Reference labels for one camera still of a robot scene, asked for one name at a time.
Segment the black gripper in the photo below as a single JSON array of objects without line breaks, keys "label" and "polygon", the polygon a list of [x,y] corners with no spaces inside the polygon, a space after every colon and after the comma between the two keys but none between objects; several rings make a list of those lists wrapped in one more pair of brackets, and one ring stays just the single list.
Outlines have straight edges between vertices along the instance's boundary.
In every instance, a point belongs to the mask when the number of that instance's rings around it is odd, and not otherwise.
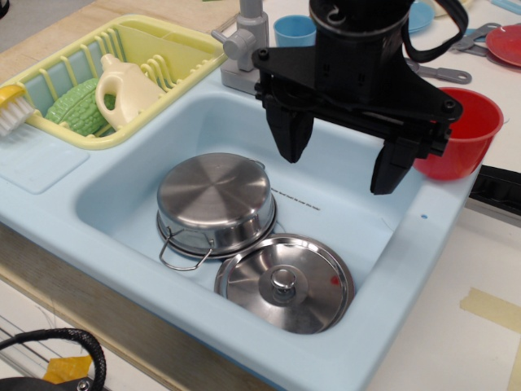
[{"label": "black gripper", "polygon": [[416,157],[444,154],[462,105],[415,74],[402,53],[384,66],[373,98],[344,85],[346,70],[318,80],[318,72],[332,69],[342,56],[322,60],[315,46],[261,48],[252,55],[260,72],[256,97],[285,160],[301,158],[316,118],[385,140],[374,163],[374,195],[392,194]]}]

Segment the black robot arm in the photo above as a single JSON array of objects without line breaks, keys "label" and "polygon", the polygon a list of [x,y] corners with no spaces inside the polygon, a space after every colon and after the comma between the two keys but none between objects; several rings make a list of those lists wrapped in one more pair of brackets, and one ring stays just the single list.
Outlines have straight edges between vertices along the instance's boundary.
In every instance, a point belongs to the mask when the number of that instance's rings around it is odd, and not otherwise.
[{"label": "black robot arm", "polygon": [[392,193],[417,159],[441,156],[462,105],[409,67],[444,54],[468,25],[460,2],[442,8],[457,26],[439,46],[420,51],[409,36],[409,1],[312,1],[317,32],[306,47],[261,48],[252,62],[260,72],[262,102],[280,155],[297,162],[321,119],[381,138],[370,189]]}]

